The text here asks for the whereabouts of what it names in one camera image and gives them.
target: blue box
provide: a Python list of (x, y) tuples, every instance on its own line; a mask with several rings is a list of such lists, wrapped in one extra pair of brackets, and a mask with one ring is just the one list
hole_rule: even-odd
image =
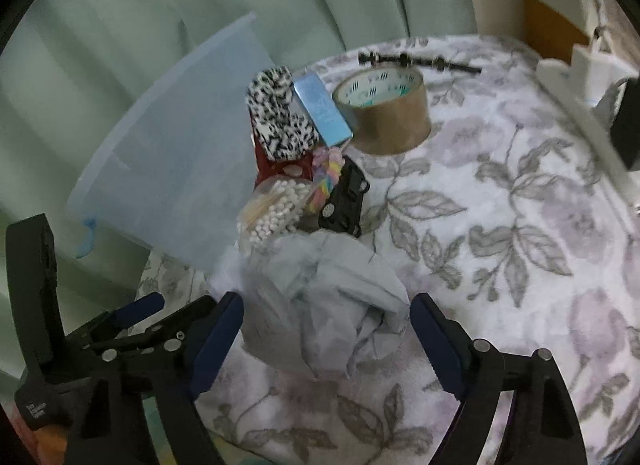
[(298, 77), (293, 82), (300, 103), (314, 122), (324, 143), (332, 147), (349, 140), (353, 133), (331, 95), (315, 73)]

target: curtain fold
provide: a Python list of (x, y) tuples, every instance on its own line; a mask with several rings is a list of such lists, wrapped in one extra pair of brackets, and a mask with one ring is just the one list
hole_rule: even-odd
[[(74, 258), (85, 231), (63, 206), (76, 179), (158, 77), (250, 11), (274, 62), (293, 69), (408, 34), (475, 31), (471, 0), (36, 0), (0, 56), (0, 254), (9, 223), (47, 214), (65, 330), (130, 301), (147, 254), (98, 228), (94, 251)], [(4, 257), (0, 340), (1, 393), (24, 366)]]

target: black toy car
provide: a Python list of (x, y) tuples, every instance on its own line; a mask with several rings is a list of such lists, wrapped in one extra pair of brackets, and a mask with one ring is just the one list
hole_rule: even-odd
[(338, 185), (320, 210), (318, 226), (359, 238), (362, 233), (360, 229), (362, 198), (370, 187), (360, 168), (351, 158), (345, 156)]

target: floral pattern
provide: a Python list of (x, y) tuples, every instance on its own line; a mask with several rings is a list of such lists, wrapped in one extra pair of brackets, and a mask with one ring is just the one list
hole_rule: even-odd
[[(640, 422), (640, 233), (616, 212), (624, 204), (572, 119), (536, 82), (528, 47), (461, 36), (371, 48), (441, 54), (482, 74), (422, 70), (432, 131), (410, 152), (349, 148), (371, 183), (361, 242), (410, 297), (428, 292), (472, 336), (507, 352), (551, 349), (597, 463)], [(332, 91), (361, 68), (354, 50), (309, 69)], [(139, 294), (160, 291), (167, 315), (222, 295), (214, 277), (152, 253)], [(457, 402), (414, 333), (357, 370), (353, 380), (307, 381), (248, 355), (239, 337), (196, 406), (209, 430), (278, 463), (428, 463)], [(501, 398), (480, 463), (495, 458), (508, 410)]]

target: black and white spotted fabric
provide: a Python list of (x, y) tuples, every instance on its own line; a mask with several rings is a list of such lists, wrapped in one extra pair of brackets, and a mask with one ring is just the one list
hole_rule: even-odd
[(260, 72), (249, 85), (246, 105), (254, 132), (271, 161), (293, 161), (318, 143), (318, 132), (304, 114), (290, 112), (293, 79), (286, 66)]

